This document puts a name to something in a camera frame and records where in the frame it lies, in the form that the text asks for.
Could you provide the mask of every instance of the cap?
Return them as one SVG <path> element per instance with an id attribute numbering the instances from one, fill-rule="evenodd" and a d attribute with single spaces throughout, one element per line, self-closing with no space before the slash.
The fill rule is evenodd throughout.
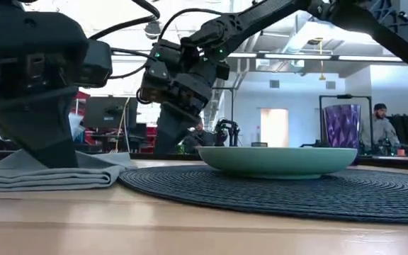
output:
<path id="1" fill-rule="evenodd" d="M 374 111 L 377 110 L 387 110 L 387 106 L 384 103 L 376 103 L 374 106 Z"/>

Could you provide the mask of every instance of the round placemat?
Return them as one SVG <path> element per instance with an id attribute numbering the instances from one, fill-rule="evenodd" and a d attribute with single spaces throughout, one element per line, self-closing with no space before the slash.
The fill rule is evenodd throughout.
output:
<path id="1" fill-rule="evenodd" d="M 314 180 L 227 176 L 209 166 L 123 172 L 128 188 L 182 203 L 248 213 L 408 224 L 408 174 L 345 170 Z"/>

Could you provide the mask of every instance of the purple vase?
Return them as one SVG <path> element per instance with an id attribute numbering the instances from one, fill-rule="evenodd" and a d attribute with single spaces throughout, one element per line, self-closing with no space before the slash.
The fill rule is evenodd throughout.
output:
<path id="1" fill-rule="evenodd" d="M 361 107 L 328 106 L 324 109 L 327 141 L 332 147 L 358 149 Z"/>

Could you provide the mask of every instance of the man in gray shirt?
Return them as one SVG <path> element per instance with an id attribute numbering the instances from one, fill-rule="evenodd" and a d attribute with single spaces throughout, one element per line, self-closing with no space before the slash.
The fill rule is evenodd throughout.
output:
<path id="1" fill-rule="evenodd" d="M 197 147 L 214 146 L 215 136 L 211 132 L 206 132 L 203 128 L 203 121 L 200 121 L 195 130 L 185 137 L 182 144 L 186 154 L 197 154 Z"/>
<path id="2" fill-rule="evenodd" d="M 387 106 L 384 103 L 378 103 L 374 106 L 373 120 L 373 137 L 376 145 L 379 140 L 388 139 L 392 146 L 398 146 L 400 141 L 397 138 L 396 130 L 391 125 L 387 117 Z M 371 135 L 369 119 L 361 120 L 361 142 L 365 145 L 365 149 L 371 149 Z"/>

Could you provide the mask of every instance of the gray towel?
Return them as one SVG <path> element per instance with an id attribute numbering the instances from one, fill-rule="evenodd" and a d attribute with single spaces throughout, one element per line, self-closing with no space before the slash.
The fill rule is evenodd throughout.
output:
<path id="1" fill-rule="evenodd" d="M 105 188 L 121 171 L 135 168 L 128 153 L 76 156 L 79 169 L 48 169 L 25 151 L 14 152 L 0 161 L 0 192 Z"/>

